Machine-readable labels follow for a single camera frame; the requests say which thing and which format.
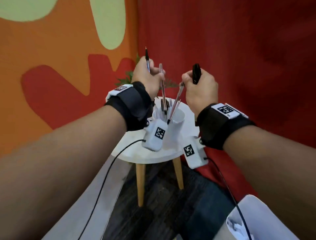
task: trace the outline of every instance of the qr code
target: qr code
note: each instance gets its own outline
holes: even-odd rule
[[[231,109],[231,108],[228,107],[228,106],[220,107],[220,108],[218,108],[217,110],[221,111],[221,112],[224,113],[224,114],[227,114],[227,113],[230,113],[230,112],[233,112],[233,111],[234,111],[233,109]]]
[[[194,154],[194,151],[193,151],[193,148],[192,148],[191,144],[189,146],[184,147],[183,149],[184,149],[185,155],[187,157],[189,157],[189,156]]]
[[[155,136],[160,138],[160,139],[163,139],[163,136],[165,135],[165,130],[164,129],[161,129],[160,127],[157,128],[156,130],[156,133],[155,133]]]
[[[118,88],[115,88],[114,90],[115,91],[122,91],[123,89],[126,89],[127,87],[126,86],[120,86]]]

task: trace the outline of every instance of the dark wooden floor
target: dark wooden floor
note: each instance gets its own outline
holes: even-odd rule
[[[172,161],[146,165],[144,206],[137,205],[135,165],[115,204],[103,240],[212,239],[233,204],[216,184],[182,166],[179,190]]]

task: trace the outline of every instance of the wire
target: wire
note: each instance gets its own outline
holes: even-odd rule
[[[229,191],[229,194],[230,194],[230,196],[232,197],[232,199],[233,199],[233,201],[234,201],[234,204],[235,204],[235,206],[236,206],[236,208],[237,208],[237,210],[238,210],[238,212],[239,212],[239,214],[240,214],[240,217],[241,217],[241,219],[242,219],[242,221],[243,221],[243,223],[244,223],[244,225],[245,225],[248,238],[249,238],[249,240],[252,240],[251,235],[250,235],[250,232],[249,232],[249,229],[248,229],[248,226],[247,226],[246,221],[245,221],[245,219],[244,219],[244,216],[242,215],[241,210],[240,210],[240,208],[239,208],[239,206],[238,206],[238,204],[237,204],[237,202],[236,202],[236,199],[234,198],[232,192],[230,191],[230,188],[229,188],[229,186],[228,186],[228,184],[227,184],[227,182],[226,182],[226,180],[225,180],[225,178],[224,178],[222,172],[219,170],[218,166],[217,166],[216,163],[213,161],[213,159],[210,159],[209,157],[205,157],[204,159],[205,159],[205,160],[206,160],[206,159],[210,160],[210,161],[215,165],[217,171],[218,171],[219,174],[221,175],[221,177],[222,177],[222,179],[223,179],[223,182],[224,182],[224,184],[225,184],[227,190]]]
[[[87,227],[87,225],[88,225],[88,223],[89,223],[89,221],[90,221],[90,219],[91,219],[91,217],[92,217],[92,214],[93,214],[93,212],[94,212],[94,210],[95,210],[95,207],[97,206],[99,197],[100,197],[100,195],[101,195],[101,191],[102,191],[102,189],[103,189],[103,187],[104,187],[104,183],[105,183],[106,177],[107,177],[107,175],[109,174],[109,171],[110,171],[110,169],[111,169],[111,167],[112,167],[114,161],[115,161],[115,160],[117,159],[117,157],[118,157],[125,149],[127,149],[129,146],[133,145],[133,144],[136,143],[136,142],[141,142],[141,141],[142,141],[142,142],[146,142],[146,140],[144,140],[144,139],[139,139],[139,140],[137,140],[137,141],[132,142],[131,144],[127,145],[122,151],[120,151],[120,152],[116,155],[116,157],[113,159],[113,161],[111,162],[111,164],[110,164],[110,166],[109,166],[109,169],[107,170],[106,175],[105,175],[105,177],[104,177],[103,183],[102,183],[102,185],[101,185],[101,189],[100,189],[100,191],[99,191],[97,200],[95,201],[95,204],[94,204],[93,209],[92,209],[92,211],[91,211],[91,213],[90,213],[90,216],[89,216],[89,218],[88,218],[88,221],[86,222],[86,225],[84,226],[84,228],[83,228],[83,230],[82,230],[80,236],[78,237],[78,240],[80,240],[80,238],[81,238],[83,232],[85,231],[85,229],[86,229],[86,227]]]

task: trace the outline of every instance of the white round table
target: white round table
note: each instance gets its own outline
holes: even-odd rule
[[[161,97],[155,98],[155,104],[158,109],[161,109]],[[199,127],[195,126],[194,113],[190,110],[189,106],[180,103],[179,109],[181,109],[185,114],[184,123],[181,129],[180,138],[185,138],[187,136],[198,136]],[[112,151],[111,155],[116,156],[119,154],[123,148],[132,142],[143,139],[145,135],[145,130],[131,131],[125,133],[121,141]],[[119,159],[132,162],[136,164],[136,177],[137,177],[137,189],[138,189],[138,205],[143,205],[144,196],[144,183],[145,183],[145,166],[146,164],[165,162],[173,160],[173,165],[175,168],[178,185],[180,189],[183,189],[183,179],[182,179],[182,168],[180,162],[180,156],[183,154],[183,149],[179,142],[174,145],[174,148],[164,149],[162,148],[158,152],[150,151],[142,147],[142,142],[137,142],[126,150],[124,150],[120,155]]]

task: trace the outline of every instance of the red curtain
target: red curtain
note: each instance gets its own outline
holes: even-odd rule
[[[138,7],[139,53],[147,46],[167,78],[179,83],[199,63],[219,83],[220,102],[263,129],[316,147],[315,1],[140,0]],[[175,97],[177,89],[168,91]],[[207,154],[238,200],[254,194],[224,152]],[[211,164],[198,171],[219,180]]]

